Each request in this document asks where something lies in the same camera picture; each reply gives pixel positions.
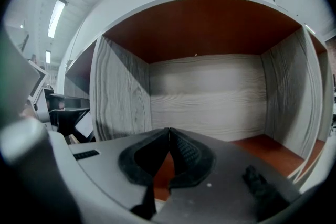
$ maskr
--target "brown wooden floor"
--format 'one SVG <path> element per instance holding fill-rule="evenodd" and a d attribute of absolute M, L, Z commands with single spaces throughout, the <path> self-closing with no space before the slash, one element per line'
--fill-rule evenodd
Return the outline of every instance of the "brown wooden floor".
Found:
<path fill-rule="evenodd" d="M 315 145 L 313 147 L 313 151 L 311 152 L 310 157 L 306 165 L 304 166 L 304 169 L 302 170 L 300 176 L 303 175 L 305 171 L 307 171 L 307 169 L 313 164 L 313 162 L 316 160 L 316 158 L 319 156 L 320 152 L 322 151 L 324 145 L 325 145 L 325 142 L 316 139 Z"/>
<path fill-rule="evenodd" d="M 321 150 L 320 142 L 322 141 L 316 143 L 312 156 L 318 156 L 317 152 L 318 150 Z M 238 145 L 251 154 L 263 159 L 286 177 L 297 169 L 304 161 L 303 158 L 264 134 L 232 141 L 231 143 Z M 154 178 L 154 197 L 156 199 L 166 201 L 169 198 L 169 181 L 174 176 L 175 170 L 173 158 L 172 155 L 168 153 Z"/>
<path fill-rule="evenodd" d="M 286 177 L 304 161 L 303 158 L 265 134 L 232 141 L 232 143 L 263 159 Z"/>

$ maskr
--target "black vent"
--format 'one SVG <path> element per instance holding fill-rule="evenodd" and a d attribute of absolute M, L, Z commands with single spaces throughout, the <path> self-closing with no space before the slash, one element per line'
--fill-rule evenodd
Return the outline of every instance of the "black vent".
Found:
<path fill-rule="evenodd" d="M 96 150 L 76 153 L 73 156 L 78 161 L 79 159 L 85 159 L 85 158 L 92 157 L 92 156 L 95 156 L 95 155 L 99 155 L 99 152 L 96 151 Z"/>

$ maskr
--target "fluorescent light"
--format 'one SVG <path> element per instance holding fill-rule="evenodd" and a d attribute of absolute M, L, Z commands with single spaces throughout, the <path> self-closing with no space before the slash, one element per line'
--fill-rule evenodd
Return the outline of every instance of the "fluorescent light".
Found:
<path fill-rule="evenodd" d="M 54 38 L 58 20 L 65 7 L 65 3 L 66 3 L 65 0 L 56 0 L 53 14 L 51 15 L 51 18 L 50 18 L 48 37 Z"/>
<path fill-rule="evenodd" d="M 314 31 L 313 29 L 311 29 L 308 25 L 305 24 L 305 26 L 306 26 L 310 31 L 312 31 L 313 34 L 316 34 L 315 31 Z"/>
<path fill-rule="evenodd" d="M 46 63 L 50 63 L 51 51 L 46 50 Z"/>

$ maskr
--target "ceiling light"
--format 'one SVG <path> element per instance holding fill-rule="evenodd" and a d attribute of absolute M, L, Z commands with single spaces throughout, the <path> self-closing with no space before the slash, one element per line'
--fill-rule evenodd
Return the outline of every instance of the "ceiling light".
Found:
<path fill-rule="evenodd" d="M 50 18 L 48 37 L 54 38 L 59 17 L 61 16 L 61 13 L 66 3 L 67 2 L 65 0 L 56 0 L 53 14 L 51 15 L 51 18 Z"/>
<path fill-rule="evenodd" d="M 46 50 L 46 63 L 50 63 L 51 51 Z"/>
<path fill-rule="evenodd" d="M 308 25 L 305 24 L 305 26 L 310 30 L 312 31 L 313 34 L 316 34 L 315 31 L 313 29 L 311 29 Z"/>

